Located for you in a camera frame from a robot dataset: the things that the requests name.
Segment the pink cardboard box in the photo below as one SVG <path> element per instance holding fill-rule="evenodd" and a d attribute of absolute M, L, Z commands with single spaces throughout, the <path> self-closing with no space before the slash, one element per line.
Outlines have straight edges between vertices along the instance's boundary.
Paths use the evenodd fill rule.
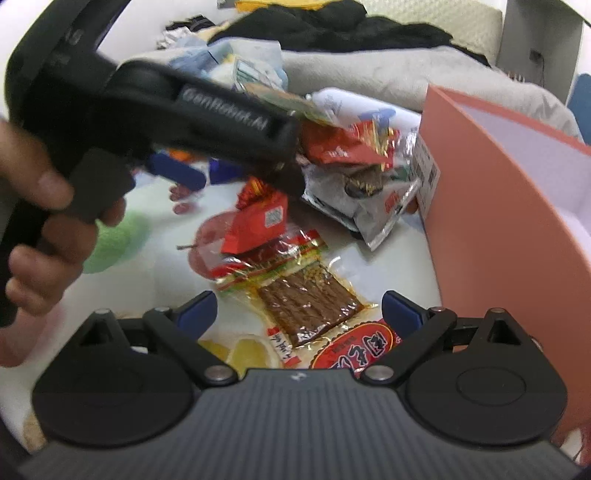
<path fill-rule="evenodd" d="M 420 136 L 440 170 L 421 207 L 443 305 L 468 317 L 507 309 L 567 385 L 557 434 L 589 422 L 591 148 L 437 87 Z"/>

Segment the white wall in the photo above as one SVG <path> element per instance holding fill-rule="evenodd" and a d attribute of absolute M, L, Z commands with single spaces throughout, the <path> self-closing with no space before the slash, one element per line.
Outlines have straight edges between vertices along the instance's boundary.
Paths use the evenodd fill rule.
<path fill-rule="evenodd" d="M 50 3 L 51 0 L 4 0 L 0 3 L 0 115 L 4 117 L 8 116 L 4 101 L 4 72 L 8 59 Z M 99 50 L 117 61 L 153 50 L 166 23 L 199 14 L 215 23 L 236 15 L 232 9 L 218 10 L 216 0 L 131 0 Z"/>
<path fill-rule="evenodd" d="M 579 55 L 577 72 L 579 74 L 591 73 L 591 28 L 587 25 L 583 27 L 583 39 L 581 41 L 581 53 Z"/>
<path fill-rule="evenodd" d="M 8 115 L 4 102 L 4 72 L 10 54 L 29 26 L 43 12 L 51 0 L 4 0 L 0 4 L 0 115 Z"/>

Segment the yellow cloth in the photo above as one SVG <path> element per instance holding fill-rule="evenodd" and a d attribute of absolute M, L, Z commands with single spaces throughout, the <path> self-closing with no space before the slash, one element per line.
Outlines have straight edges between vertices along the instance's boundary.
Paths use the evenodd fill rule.
<path fill-rule="evenodd" d="M 239 12 L 252 12 L 258 8 L 266 8 L 269 5 L 282 5 L 290 8 L 318 10 L 332 1 L 333 0 L 236 0 L 236 9 Z"/>

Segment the red candy wrapper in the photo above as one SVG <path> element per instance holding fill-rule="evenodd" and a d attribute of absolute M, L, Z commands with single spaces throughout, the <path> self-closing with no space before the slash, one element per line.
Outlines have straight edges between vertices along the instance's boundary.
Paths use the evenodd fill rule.
<path fill-rule="evenodd" d="M 352 131 L 304 121 L 300 142 L 306 157 L 313 163 L 383 164 L 385 157 L 366 145 L 365 138 L 360 129 Z"/>
<path fill-rule="evenodd" d="M 224 237 L 223 254 L 248 252 L 285 232 L 287 196 L 251 177 L 238 194 L 232 226 Z"/>
<path fill-rule="evenodd" d="M 286 219 L 287 196 L 281 192 L 245 207 L 234 217 L 222 253 L 237 255 L 260 247 L 285 232 Z"/>
<path fill-rule="evenodd" d="M 244 210 L 249 205 L 266 197 L 270 197 L 275 192 L 275 189 L 262 180 L 250 177 L 244 185 L 244 188 L 238 194 L 238 201 L 236 208 Z"/>

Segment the blue object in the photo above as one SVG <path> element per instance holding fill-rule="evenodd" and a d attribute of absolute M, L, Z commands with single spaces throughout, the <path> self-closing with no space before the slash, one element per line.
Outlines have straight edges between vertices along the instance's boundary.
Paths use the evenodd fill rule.
<path fill-rule="evenodd" d="M 381 108 L 379 110 L 372 110 L 359 115 L 359 120 L 375 120 L 379 130 L 387 130 L 390 126 L 390 119 L 396 115 L 396 110 L 393 108 Z"/>
<path fill-rule="evenodd" d="M 153 154 L 148 159 L 148 169 L 151 174 L 175 181 L 192 192 L 202 190 L 207 183 L 207 177 L 203 172 L 169 157 L 166 153 Z"/>
<path fill-rule="evenodd" d="M 212 291 L 202 292 L 174 311 L 177 327 L 195 341 L 213 325 L 216 317 L 217 298 Z"/>
<path fill-rule="evenodd" d="M 382 316 L 398 336 L 404 340 L 419 330 L 427 321 L 427 311 L 394 290 L 382 298 Z"/>
<path fill-rule="evenodd" d="M 568 107 L 577 119 L 583 140 L 591 145 L 591 75 L 588 73 L 577 79 Z"/>
<path fill-rule="evenodd" d="M 244 171 L 234 163 L 216 160 L 215 158 L 209 160 L 209 183 L 212 185 L 236 180 L 243 175 Z"/>

